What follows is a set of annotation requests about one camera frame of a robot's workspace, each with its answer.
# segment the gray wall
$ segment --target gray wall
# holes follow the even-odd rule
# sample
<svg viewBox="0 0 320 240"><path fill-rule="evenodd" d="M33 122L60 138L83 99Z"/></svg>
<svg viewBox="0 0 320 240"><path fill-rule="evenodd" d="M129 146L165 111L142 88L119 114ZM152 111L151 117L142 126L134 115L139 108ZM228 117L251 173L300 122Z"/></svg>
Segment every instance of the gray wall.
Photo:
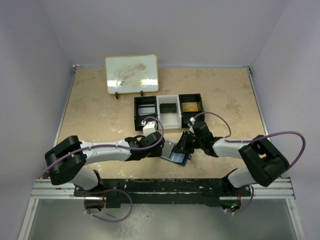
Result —
<svg viewBox="0 0 320 240"><path fill-rule="evenodd" d="M320 1L291 0L253 65L253 81L270 133L301 132L305 153L289 171L308 239L320 239ZM273 141L289 160L298 137Z"/></svg>
<svg viewBox="0 0 320 240"><path fill-rule="evenodd" d="M45 168L72 80L40 3L1 1L0 239L17 239L35 176Z"/></svg>
<svg viewBox="0 0 320 240"><path fill-rule="evenodd" d="M248 66L289 0L40 0L72 63L156 54L161 66Z"/></svg>

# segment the gray floor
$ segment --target gray floor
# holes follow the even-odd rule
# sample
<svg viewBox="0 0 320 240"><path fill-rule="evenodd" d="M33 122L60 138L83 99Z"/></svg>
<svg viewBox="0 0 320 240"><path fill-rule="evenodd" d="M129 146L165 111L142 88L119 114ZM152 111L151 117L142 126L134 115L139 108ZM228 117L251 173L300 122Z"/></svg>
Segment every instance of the gray floor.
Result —
<svg viewBox="0 0 320 240"><path fill-rule="evenodd" d="M123 217L129 205L106 209ZM286 201L255 199L238 215L203 205L135 204L131 216L108 223L84 214L83 200L39 201L29 240L295 240Z"/></svg>

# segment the aluminum frame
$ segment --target aluminum frame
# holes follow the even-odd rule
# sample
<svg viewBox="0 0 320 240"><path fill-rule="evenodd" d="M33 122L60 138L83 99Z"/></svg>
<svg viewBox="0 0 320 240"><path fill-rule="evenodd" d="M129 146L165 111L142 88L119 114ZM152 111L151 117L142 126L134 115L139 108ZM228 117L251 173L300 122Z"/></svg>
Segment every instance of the aluminum frame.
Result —
<svg viewBox="0 0 320 240"><path fill-rule="evenodd" d="M74 68L72 83L70 86L70 90L68 93L68 98L66 100L63 113L60 119L60 123L55 135L53 147L57 144L58 138L60 135L61 127L64 121L65 113L67 110L70 94L72 87L74 85L77 67ZM248 77L251 83L251 87L253 90L253 95L255 98L255 102L257 104L260 118L262 121L262 125L266 134L268 134L266 122L261 110L261 106L259 103L259 99L257 97L257 92L255 89L255 85L251 76L250 67L244 67L247 70ZM305 240L305 233L303 230L303 225L301 221L301 217L299 215L298 208L295 202L295 194L293 190L293 186L291 180L287 179L277 179L275 180L269 187L263 187L259 184L254 184L254 199L286 199L288 211L290 214L290 218L293 224L293 228L295 231L296 238L298 240ZM22 224L22 228L19 234L18 240L28 240L30 230L32 227L32 223L36 214L38 202L40 199L84 199L84 197L75 197L74 196L75 186L72 183L66 183L57 186L51 184L50 179L36 179L34 182L34 186L32 188L32 192L30 195L30 201L26 210L26 214L24 217L24 221ZM86 197L86 199L99 199L100 197ZM221 200L235 200L236 197L220 197Z"/></svg>

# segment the table top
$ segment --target table top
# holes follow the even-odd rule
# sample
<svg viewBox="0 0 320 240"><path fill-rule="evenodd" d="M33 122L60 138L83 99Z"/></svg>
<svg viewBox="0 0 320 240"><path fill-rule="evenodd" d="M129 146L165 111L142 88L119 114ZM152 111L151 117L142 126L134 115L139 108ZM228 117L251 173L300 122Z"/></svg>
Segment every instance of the table top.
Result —
<svg viewBox="0 0 320 240"><path fill-rule="evenodd" d="M158 70L159 91L144 96L201 94L205 111L222 116L232 130L231 139L265 134L254 92L245 68L164 68ZM88 142L115 142L138 134L134 125L134 97L108 94L104 69L76 72L58 143L71 135ZM214 136L225 136L225 124L212 115L205 122ZM178 142L184 129L166 130L165 138ZM245 164L241 159L214 158L196 149L186 166L159 157L140 161L105 161L86 166L102 178L222 178Z"/></svg>

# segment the whiteboard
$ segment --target whiteboard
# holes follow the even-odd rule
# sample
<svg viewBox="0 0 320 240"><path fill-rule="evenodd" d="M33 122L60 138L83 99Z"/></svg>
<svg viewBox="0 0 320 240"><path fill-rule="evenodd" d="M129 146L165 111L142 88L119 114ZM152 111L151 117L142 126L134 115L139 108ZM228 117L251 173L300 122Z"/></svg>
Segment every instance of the whiteboard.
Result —
<svg viewBox="0 0 320 240"><path fill-rule="evenodd" d="M156 92L159 89L156 55L106 57L105 72L109 94Z"/></svg>

